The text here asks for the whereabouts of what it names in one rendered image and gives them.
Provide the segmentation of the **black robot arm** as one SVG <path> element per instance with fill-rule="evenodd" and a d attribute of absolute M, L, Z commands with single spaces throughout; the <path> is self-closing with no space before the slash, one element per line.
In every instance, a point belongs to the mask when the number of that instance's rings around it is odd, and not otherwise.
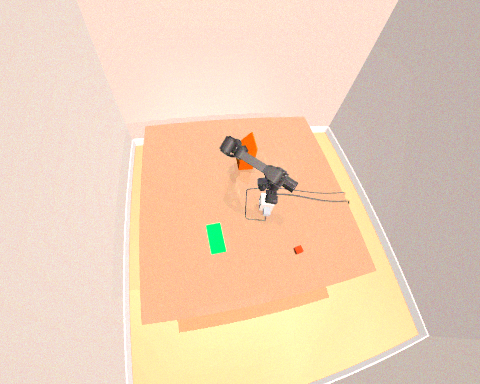
<path fill-rule="evenodd" d="M 239 139 L 235 139 L 230 135 L 229 137 L 226 136 L 219 149 L 221 149 L 220 151 L 225 155 L 243 160 L 264 174 L 265 177 L 257 179 L 257 185 L 260 191 L 265 191 L 267 188 L 270 189 L 269 183 L 272 183 L 279 188 L 283 186 L 292 193 L 298 185 L 298 182 L 289 177 L 287 171 L 281 166 L 267 165 L 248 153 L 249 150 L 247 146 L 242 145 Z"/>

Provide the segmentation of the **green rectangular block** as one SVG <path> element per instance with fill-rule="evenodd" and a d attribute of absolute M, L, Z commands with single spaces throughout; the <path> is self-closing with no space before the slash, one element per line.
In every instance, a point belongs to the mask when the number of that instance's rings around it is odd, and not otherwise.
<path fill-rule="evenodd" d="M 206 231 L 210 242 L 212 255 L 226 252 L 220 223 L 207 225 Z"/>

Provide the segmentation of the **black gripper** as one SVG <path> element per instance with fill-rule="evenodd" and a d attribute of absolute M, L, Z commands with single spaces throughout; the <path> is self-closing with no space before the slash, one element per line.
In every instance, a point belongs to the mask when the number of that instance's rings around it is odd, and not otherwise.
<path fill-rule="evenodd" d="M 266 189 L 266 197 L 265 197 L 265 202 L 268 204 L 278 204 L 278 196 L 277 192 L 279 191 L 279 187 L 273 185 L 272 183 L 269 183 L 270 189 Z"/>

